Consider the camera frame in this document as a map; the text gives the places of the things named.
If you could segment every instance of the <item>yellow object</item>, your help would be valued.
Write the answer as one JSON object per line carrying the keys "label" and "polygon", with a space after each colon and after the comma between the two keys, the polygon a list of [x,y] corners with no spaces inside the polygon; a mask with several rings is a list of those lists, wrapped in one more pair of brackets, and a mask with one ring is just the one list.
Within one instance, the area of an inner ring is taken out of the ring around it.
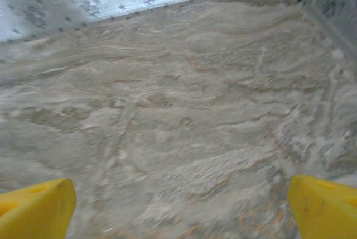
{"label": "yellow object", "polygon": [[302,239],[357,238],[357,188],[298,175],[288,201]]}
{"label": "yellow object", "polygon": [[64,239],[76,205],[70,179],[0,195],[0,239]]}

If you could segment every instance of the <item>yellow plastic part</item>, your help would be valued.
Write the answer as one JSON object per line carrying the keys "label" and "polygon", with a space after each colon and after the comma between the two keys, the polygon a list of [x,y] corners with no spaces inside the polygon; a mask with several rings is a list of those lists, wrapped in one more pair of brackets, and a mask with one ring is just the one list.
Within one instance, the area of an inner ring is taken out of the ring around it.
{"label": "yellow plastic part", "polygon": [[288,201],[302,239],[357,239],[357,188],[298,175]]}
{"label": "yellow plastic part", "polygon": [[76,205],[70,179],[0,195],[0,239],[64,239]]}

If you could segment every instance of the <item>floor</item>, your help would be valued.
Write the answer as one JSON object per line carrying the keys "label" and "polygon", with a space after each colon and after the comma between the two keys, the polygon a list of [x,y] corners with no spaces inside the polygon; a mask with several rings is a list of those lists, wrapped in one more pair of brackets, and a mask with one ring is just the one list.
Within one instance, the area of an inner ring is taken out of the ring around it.
{"label": "floor", "polygon": [[352,62],[299,5],[204,2],[0,47],[0,192],[68,238],[297,238],[289,179],[357,178]]}

